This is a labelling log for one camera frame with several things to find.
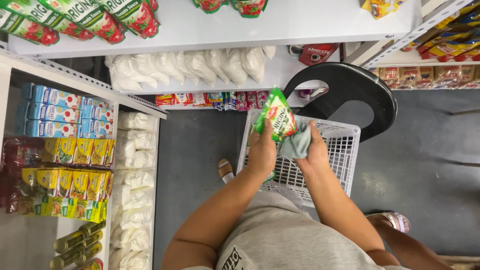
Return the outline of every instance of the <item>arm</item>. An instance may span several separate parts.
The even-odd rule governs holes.
[[[215,268],[216,250],[237,223],[260,185],[275,166],[276,147],[272,125],[250,137],[249,165],[208,198],[182,224],[165,251],[162,269],[193,266]]]
[[[327,146],[314,123],[308,157],[297,159],[320,221],[350,239],[381,266],[400,265],[385,251],[382,239],[344,192],[328,164]]]

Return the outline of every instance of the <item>hand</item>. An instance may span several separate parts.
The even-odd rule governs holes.
[[[309,125],[312,140],[308,147],[308,156],[304,159],[295,159],[307,182],[319,178],[324,172],[332,171],[328,164],[327,144],[315,127],[315,122],[312,120]]]
[[[272,140],[272,123],[264,122],[262,133],[253,131],[250,136],[250,151],[248,153],[247,169],[259,176],[265,176],[274,169],[276,162],[276,146]]]

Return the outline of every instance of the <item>white plastic basket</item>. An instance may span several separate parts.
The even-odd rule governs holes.
[[[237,173],[248,164],[247,141],[252,124],[255,123],[260,112],[261,110],[259,109],[248,111]],[[304,127],[310,120],[316,122],[315,126],[321,132],[328,147],[330,167],[346,194],[350,196],[353,171],[355,170],[355,161],[357,160],[357,150],[360,142],[360,128],[355,125],[295,115],[295,121],[299,128]],[[280,145],[281,143],[276,144],[277,154]],[[303,174],[294,160],[277,155],[275,173],[276,177],[272,181],[263,183],[260,190],[280,193],[296,205],[314,207],[307,185],[303,180]]]

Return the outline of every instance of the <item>grey rag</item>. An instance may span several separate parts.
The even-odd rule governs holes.
[[[308,146],[312,139],[310,126],[303,131],[298,131],[293,136],[288,136],[283,140],[280,147],[280,155],[290,159],[304,159],[308,154]]]

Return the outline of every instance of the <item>pink sandal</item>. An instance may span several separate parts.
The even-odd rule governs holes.
[[[390,223],[393,225],[393,228],[399,230],[403,233],[407,233],[410,230],[410,222],[408,219],[396,212],[381,212],[375,214],[368,214],[365,217],[373,216],[373,215],[382,215],[386,217]]]

